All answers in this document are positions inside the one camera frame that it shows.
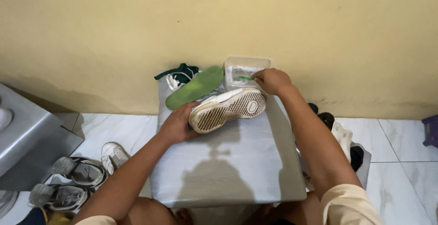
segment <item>tiled floor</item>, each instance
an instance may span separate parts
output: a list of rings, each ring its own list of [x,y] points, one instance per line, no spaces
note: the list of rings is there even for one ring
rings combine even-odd
[[[59,115],[64,127],[85,141],[73,155],[100,159],[102,145],[120,143],[128,154],[138,151],[154,134],[156,116],[82,114]],[[353,141],[372,153],[367,193],[388,225],[438,225],[438,149],[424,147],[420,121],[337,118],[353,131]],[[16,224],[25,215],[28,193],[19,196],[0,225]],[[150,196],[145,184],[141,196]],[[251,207],[194,209],[196,224],[238,224]]]

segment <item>soapy water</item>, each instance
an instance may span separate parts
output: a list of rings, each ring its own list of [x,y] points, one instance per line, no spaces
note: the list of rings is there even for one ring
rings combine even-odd
[[[231,77],[231,82],[233,85],[245,86],[245,85],[255,85],[254,80],[248,80],[240,77],[250,78],[256,72],[263,70],[264,68],[253,68],[244,66],[230,66],[225,70],[225,75]]]

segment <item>plastic container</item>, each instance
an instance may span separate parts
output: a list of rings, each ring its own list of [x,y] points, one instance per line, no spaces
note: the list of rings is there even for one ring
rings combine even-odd
[[[438,148],[438,115],[426,118],[421,121],[424,124],[424,146],[435,146]]]
[[[224,62],[225,67],[225,90],[231,91],[238,88],[259,86],[254,80],[240,77],[251,77],[257,71],[272,68],[269,58],[254,57],[228,57]]]

